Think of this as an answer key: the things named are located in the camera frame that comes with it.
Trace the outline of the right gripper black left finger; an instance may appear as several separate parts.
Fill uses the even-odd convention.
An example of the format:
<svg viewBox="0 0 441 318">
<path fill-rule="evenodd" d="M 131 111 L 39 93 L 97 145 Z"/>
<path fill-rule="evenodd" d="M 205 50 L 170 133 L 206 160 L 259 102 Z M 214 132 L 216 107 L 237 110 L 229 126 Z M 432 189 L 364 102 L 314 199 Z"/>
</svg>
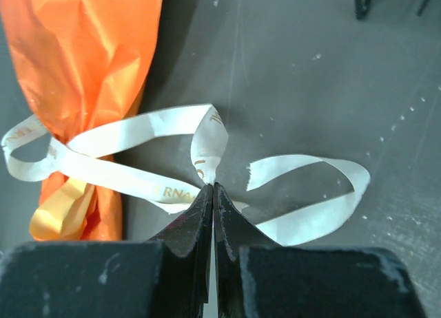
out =
<svg viewBox="0 0 441 318">
<path fill-rule="evenodd" d="M 201 317 L 213 187 L 144 242 L 33 242 L 1 258 L 2 317 Z"/>
</svg>

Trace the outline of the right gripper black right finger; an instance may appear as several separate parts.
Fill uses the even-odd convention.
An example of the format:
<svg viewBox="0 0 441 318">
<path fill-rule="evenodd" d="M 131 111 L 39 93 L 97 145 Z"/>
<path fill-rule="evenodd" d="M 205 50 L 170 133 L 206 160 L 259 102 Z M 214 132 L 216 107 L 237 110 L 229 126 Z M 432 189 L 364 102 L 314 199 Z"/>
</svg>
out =
<svg viewBox="0 0 441 318">
<path fill-rule="evenodd" d="M 405 265 L 379 247 L 281 246 L 213 188 L 220 317 L 424 317 Z"/>
</svg>

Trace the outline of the white printed ribbon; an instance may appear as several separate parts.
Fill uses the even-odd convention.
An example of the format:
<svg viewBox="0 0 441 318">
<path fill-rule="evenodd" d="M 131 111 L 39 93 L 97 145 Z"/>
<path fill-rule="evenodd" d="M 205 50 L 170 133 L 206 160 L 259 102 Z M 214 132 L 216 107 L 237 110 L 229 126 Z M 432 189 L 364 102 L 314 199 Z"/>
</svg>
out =
<svg viewBox="0 0 441 318">
<path fill-rule="evenodd" d="M 95 187 L 105 187 L 138 197 L 167 213 L 189 208 L 199 190 L 186 182 L 106 160 L 106 156 L 133 148 L 155 138 L 190 135 L 190 158 L 206 184 L 216 179 L 228 134 L 213 105 L 172 107 L 148 112 L 89 130 L 63 144 L 52 139 L 47 156 L 24 162 L 12 154 L 46 134 L 36 116 L 10 129 L 1 146 L 11 176 L 25 182 L 41 181 L 55 172 L 68 177 L 64 187 L 35 212 L 30 230 L 38 240 L 75 240 L 85 228 L 88 204 Z M 304 244 L 340 228 L 353 214 L 371 176 L 361 165 L 326 159 L 353 186 L 353 191 L 318 202 L 258 224 L 267 237 L 283 246 Z"/>
</svg>

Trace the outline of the orange wrapping paper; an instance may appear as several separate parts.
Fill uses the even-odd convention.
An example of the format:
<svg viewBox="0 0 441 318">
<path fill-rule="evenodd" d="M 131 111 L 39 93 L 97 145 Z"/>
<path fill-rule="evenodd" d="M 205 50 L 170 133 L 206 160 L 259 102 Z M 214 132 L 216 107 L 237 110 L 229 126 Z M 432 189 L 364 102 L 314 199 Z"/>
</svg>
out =
<svg viewBox="0 0 441 318">
<path fill-rule="evenodd" d="M 30 109 L 67 143 L 138 111 L 163 0 L 1 0 Z M 54 172 L 30 221 L 35 240 L 119 240 L 121 195 Z"/>
</svg>

